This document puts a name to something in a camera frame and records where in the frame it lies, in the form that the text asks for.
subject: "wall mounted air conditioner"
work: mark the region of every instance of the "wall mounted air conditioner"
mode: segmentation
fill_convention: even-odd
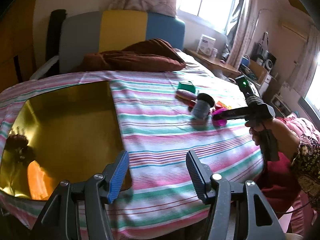
[[[293,33],[295,33],[300,39],[302,39],[304,42],[307,42],[308,40],[308,34],[304,31],[300,30],[299,27],[295,26],[294,24],[286,21],[280,21],[280,25],[285,30],[289,30]]]

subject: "nightstand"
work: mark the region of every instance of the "nightstand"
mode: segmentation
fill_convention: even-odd
[[[231,78],[235,78],[241,75],[241,73],[236,70],[233,66],[229,64],[223,64],[217,58],[211,58],[209,56],[204,56],[202,54],[196,53],[191,49],[184,49],[184,52],[188,55],[196,57],[201,64],[203,64],[210,71],[214,69],[220,69],[223,74]]]

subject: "yellow headboard panel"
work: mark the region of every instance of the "yellow headboard panel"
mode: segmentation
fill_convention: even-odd
[[[148,14],[140,11],[104,11],[99,52],[121,50],[146,39]]]

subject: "screw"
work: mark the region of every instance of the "screw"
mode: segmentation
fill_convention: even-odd
[[[254,186],[254,185],[256,185],[255,182],[252,181],[252,180],[247,180],[246,183],[247,183],[248,186]]]
[[[98,179],[102,179],[103,175],[101,173],[97,173],[93,177],[94,177],[94,179],[98,180]]]
[[[215,174],[212,175],[212,178],[214,180],[220,180],[220,179],[222,179],[222,176],[219,173],[215,173]]]
[[[65,187],[69,184],[69,181],[67,181],[66,179],[60,182],[60,185]]]

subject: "headboard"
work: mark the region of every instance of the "headboard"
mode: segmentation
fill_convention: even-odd
[[[109,10],[66,18],[62,24],[60,72],[68,73],[86,53],[121,50],[139,41],[161,38],[182,50],[183,21],[153,12]]]

